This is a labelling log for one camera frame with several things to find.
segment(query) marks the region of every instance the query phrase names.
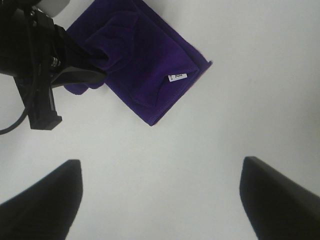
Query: white surface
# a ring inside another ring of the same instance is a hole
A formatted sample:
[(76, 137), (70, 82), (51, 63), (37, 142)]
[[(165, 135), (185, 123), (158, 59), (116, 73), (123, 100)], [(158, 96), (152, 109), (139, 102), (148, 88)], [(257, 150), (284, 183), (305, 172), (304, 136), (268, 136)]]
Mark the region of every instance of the white surface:
[[(91, 1), (71, 0), (68, 27)], [(320, 1), (147, 0), (214, 65), (154, 127), (107, 86), (55, 89), (63, 122), (0, 136), (0, 202), (67, 159), (84, 195), (68, 240), (256, 240), (239, 197), (254, 155), (320, 195)], [(21, 113), (1, 76), (0, 126)]]

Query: folded cloth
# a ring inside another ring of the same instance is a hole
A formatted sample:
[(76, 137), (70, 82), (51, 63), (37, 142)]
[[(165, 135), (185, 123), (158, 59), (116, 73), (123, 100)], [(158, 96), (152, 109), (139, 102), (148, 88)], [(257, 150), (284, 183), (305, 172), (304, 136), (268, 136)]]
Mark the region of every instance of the folded cloth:
[(244, 160), (240, 197), (259, 240), (320, 239), (320, 198), (256, 157)]
[(64, 240), (82, 194), (80, 161), (69, 160), (0, 205), (0, 240)]
[[(108, 72), (104, 83), (150, 126), (212, 64), (142, 0), (95, 0), (67, 32)], [(80, 95), (102, 84), (65, 88)]]

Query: care tag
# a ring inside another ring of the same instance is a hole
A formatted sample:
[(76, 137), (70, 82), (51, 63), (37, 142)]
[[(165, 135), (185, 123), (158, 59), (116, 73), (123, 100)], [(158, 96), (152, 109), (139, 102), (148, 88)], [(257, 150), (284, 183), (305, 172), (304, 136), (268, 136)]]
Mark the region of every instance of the care tag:
[(169, 75), (168, 76), (170, 82), (178, 81), (178, 80), (181, 80), (181, 79), (186, 79), (187, 77), (188, 77), (188, 75), (186, 73), (185, 74), (176, 74), (176, 75)]

